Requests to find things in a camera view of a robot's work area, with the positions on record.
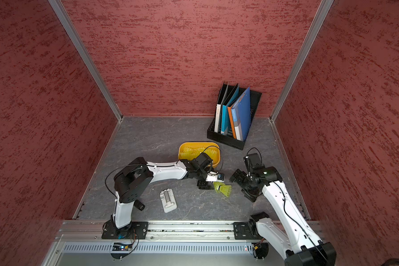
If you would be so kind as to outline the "yellow shuttlecock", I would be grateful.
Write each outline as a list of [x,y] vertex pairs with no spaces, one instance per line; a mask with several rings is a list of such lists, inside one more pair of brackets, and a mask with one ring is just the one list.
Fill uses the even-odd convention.
[[204,151],[212,160],[214,164],[219,162],[219,149],[215,149],[215,147],[209,147]]
[[218,191],[220,193],[222,193],[225,197],[229,197],[231,195],[231,192],[232,192],[232,186],[231,185],[221,184],[218,187]]
[[224,183],[222,183],[222,182],[214,182],[213,183],[213,186],[214,186],[214,189],[215,189],[216,192],[220,192],[220,187],[222,185],[224,185]]
[[193,149],[190,147],[184,147],[180,154],[179,154],[179,159],[183,159],[183,160],[193,160],[195,159],[199,154],[201,153],[201,151],[199,149]]

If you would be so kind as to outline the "yellow shuttlecock top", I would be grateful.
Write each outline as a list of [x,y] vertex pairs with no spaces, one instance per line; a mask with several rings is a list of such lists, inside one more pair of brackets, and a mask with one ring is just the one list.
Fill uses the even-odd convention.
[[190,147],[184,147],[180,154],[179,154],[179,159],[183,159],[183,160],[193,160],[195,159],[199,154],[201,153],[201,151],[199,149],[193,149]]

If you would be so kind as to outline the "yellow plastic storage box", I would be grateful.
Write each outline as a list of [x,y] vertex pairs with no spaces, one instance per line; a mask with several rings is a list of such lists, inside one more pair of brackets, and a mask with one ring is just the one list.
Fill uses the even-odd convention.
[[186,142],[180,145],[178,159],[193,160],[200,153],[206,153],[213,161],[213,167],[221,162],[219,146],[212,142]]

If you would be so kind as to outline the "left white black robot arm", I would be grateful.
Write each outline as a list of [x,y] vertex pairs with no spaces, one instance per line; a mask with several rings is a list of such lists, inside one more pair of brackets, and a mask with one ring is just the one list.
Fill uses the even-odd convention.
[[223,182],[225,175],[213,168],[212,159],[201,153],[193,160],[181,159],[170,163],[148,162],[138,157],[114,176],[115,209],[112,215],[117,229],[131,225],[135,201],[150,183],[165,180],[196,179],[198,187],[210,187]]

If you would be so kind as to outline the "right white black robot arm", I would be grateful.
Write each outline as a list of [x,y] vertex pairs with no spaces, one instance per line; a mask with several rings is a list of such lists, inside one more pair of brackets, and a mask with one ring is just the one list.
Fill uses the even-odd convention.
[[240,185],[252,202],[263,195],[272,205],[283,230],[264,212],[251,216],[250,233],[262,237],[282,257],[286,266],[334,266],[336,250],[313,231],[291,199],[275,167],[253,167],[247,173],[236,170],[230,182]]

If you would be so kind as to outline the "white phone stand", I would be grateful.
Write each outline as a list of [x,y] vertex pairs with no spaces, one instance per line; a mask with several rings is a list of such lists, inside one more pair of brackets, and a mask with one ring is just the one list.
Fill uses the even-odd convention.
[[174,192],[171,188],[161,191],[160,199],[165,213],[172,212],[177,208]]

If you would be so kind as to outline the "teal folder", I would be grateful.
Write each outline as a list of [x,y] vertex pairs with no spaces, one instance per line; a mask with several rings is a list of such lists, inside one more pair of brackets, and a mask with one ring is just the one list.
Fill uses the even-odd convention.
[[235,86],[228,85],[227,94],[222,102],[221,108],[221,134],[227,135],[228,134],[228,127],[229,127],[229,113],[228,107],[231,107],[232,104],[237,100],[239,97],[239,84]]

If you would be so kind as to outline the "blue folder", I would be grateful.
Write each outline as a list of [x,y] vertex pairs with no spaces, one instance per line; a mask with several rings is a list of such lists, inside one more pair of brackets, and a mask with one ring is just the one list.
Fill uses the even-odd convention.
[[251,125],[250,87],[248,87],[231,107],[236,139],[245,141]]

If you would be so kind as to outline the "orange folder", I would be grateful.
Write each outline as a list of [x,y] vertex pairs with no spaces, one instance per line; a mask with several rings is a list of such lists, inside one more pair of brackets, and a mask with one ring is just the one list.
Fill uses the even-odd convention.
[[241,134],[240,127],[239,127],[239,122],[237,119],[238,103],[239,103],[239,100],[236,100],[231,106],[228,107],[228,115],[229,115],[229,120],[231,123],[233,138],[241,141],[242,138],[240,137],[240,134]]

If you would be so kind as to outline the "black file rack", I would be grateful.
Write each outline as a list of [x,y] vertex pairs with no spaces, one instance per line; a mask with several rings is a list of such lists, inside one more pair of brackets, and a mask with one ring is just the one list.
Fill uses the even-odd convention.
[[[239,87],[239,96],[245,91],[245,88],[241,88]],[[256,92],[253,90],[250,90],[250,114],[251,114],[251,122],[253,121],[253,118],[255,116],[255,113],[257,111],[258,108],[258,104],[260,101],[262,94],[260,92]],[[210,140],[214,140],[217,141],[219,143],[234,147],[236,149],[239,150],[243,150],[246,140],[245,141],[239,141],[237,139],[233,138],[232,135],[232,129],[231,129],[231,123],[229,121],[229,127],[228,127],[228,134],[227,135],[222,135],[221,132],[220,133],[215,133],[214,132],[214,127],[215,127],[215,116],[213,118],[212,123],[210,124],[208,130],[207,130],[207,138]]]

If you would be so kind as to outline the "white folder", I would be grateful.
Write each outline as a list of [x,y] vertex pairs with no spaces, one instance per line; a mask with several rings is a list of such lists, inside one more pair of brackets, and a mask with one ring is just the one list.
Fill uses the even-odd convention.
[[222,87],[219,91],[218,100],[217,100],[217,104],[216,104],[215,127],[214,127],[215,133],[220,133],[219,127],[221,124],[221,122],[220,122],[221,110],[222,110],[222,104],[227,95],[227,88],[228,88],[228,84],[223,82]]

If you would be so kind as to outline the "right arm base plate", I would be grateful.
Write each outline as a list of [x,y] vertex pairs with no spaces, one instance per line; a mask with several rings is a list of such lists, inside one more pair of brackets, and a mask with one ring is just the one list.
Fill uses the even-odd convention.
[[258,233],[255,226],[251,225],[250,222],[234,222],[233,232],[235,240],[254,240],[259,241],[263,237]]

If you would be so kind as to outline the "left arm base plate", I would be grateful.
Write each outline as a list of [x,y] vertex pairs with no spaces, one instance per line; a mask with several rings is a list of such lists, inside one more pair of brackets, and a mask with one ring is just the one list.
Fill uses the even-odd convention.
[[140,239],[146,238],[148,222],[131,222],[128,226],[117,228],[111,219],[103,224],[102,239]]

